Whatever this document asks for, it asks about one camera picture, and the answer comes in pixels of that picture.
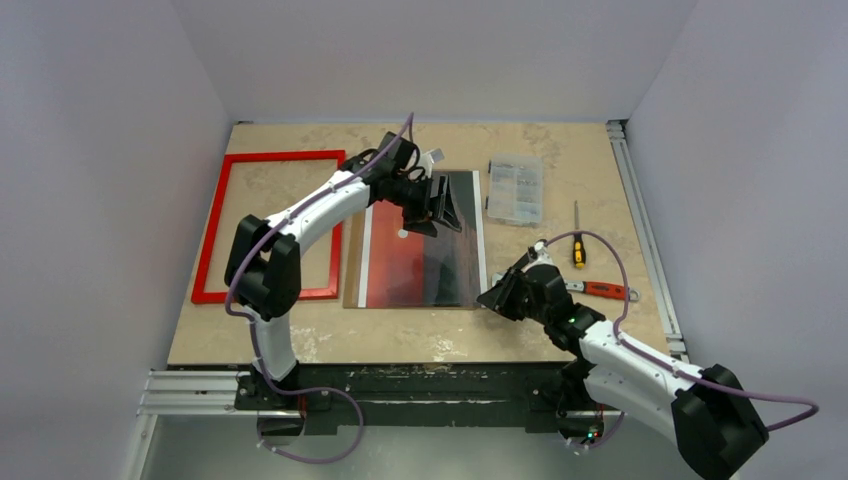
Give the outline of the red sunset photo print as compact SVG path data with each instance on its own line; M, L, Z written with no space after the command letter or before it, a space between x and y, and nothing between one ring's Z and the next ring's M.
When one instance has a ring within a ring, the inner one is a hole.
M473 309L488 287L480 173L436 174L450 177L462 231L439 225L437 238L410 233L399 207L368 207L357 308Z

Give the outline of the black yellow screwdriver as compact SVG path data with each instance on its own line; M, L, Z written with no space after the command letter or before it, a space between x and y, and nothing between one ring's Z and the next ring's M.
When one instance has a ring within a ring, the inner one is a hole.
M574 231L572 247L572 263L577 269L583 269L587 263L587 254L582 234L580 233L579 203L574 201Z

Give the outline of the red picture frame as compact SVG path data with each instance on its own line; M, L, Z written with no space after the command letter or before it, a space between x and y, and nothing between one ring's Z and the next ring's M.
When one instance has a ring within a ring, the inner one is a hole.
M222 210L226 198L227 186L232 168L237 163L271 163L299 161L333 161L339 167L346 159L344 150L312 150L289 152L235 153L226 154L223 159L214 197L210 206L207 226L199 250L199 259L195 280L190 290L190 300L195 305L222 304L226 293L206 290L213 250L217 239ZM337 299L340 290L340 267L342 257L343 227L338 223L331 233L329 255L328 285L322 288L307 288L300 293L300 300L333 300Z

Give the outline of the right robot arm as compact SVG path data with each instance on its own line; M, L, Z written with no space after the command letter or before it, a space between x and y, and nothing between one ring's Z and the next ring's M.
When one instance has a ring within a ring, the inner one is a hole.
M511 268L477 298L509 320L532 319L558 348L575 356L578 370L561 392L576 407L592 400L632 416L666 437L703 479L731 478L769 439L729 369L686 364L650 349L653 363L635 353L639 342L614 332L600 312L575 302L557 267Z

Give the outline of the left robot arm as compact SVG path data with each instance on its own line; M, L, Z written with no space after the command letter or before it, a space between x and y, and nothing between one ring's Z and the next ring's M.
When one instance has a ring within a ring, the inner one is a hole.
M404 230L437 237L439 225L461 231L447 177L435 177L438 149L423 152L393 132L378 148L342 162L314 192L267 218L244 217L237 225L225 283L225 310L246 319L254 368L264 377L259 395L272 408L297 399L292 373L290 312L302 290L301 259L310 247L346 219L378 202L402 210Z

